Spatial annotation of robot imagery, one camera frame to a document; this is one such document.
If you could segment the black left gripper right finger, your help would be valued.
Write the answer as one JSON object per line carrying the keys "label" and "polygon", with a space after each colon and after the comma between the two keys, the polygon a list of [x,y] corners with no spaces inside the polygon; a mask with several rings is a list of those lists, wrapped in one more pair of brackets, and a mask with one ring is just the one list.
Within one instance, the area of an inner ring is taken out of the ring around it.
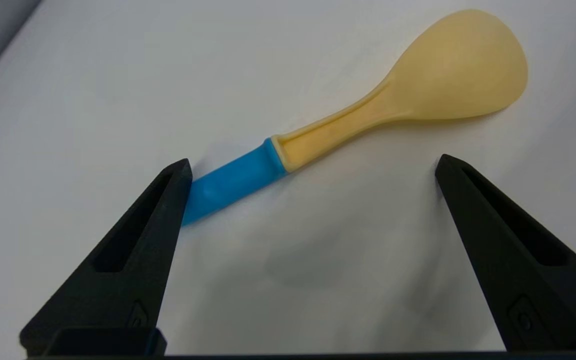
{"label": "black left gripper right finger", "polygon": [[473,166],[435,178],[508,351],[576,351],[576,253]]}

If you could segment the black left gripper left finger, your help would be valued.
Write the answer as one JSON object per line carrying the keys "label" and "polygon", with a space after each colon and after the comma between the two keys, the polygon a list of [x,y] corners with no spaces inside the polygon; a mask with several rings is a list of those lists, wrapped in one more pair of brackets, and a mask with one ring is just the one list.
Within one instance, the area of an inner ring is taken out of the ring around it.
{"label": "black left gripper left finger", "polygon": [[193,180],[165,167],[20,331],[29,357],[162,357],[157,328]]}

